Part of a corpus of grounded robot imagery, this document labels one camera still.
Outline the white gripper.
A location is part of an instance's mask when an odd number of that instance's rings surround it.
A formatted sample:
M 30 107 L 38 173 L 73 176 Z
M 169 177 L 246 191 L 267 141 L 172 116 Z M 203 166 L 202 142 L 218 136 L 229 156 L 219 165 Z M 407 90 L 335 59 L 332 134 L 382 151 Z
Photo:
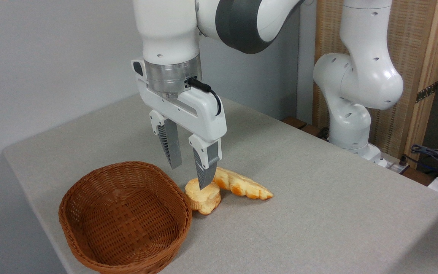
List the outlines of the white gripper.
M 151 90 L 143 59 L 133 60 L 132 64 L 141 99 L 153 109 L 149 113 L 152 130 L 159 137 L 170 167 L 182 164 L 178 124 L 193 134 L 188 141 L 193 147 L 199 187 L 204 189 L 212 182 L 222 159 L 220 138 L 226 134 L 227 125 L 225 112 L 217 115 L 221 101 L 193 87 L 176 98 L 167 97 Z

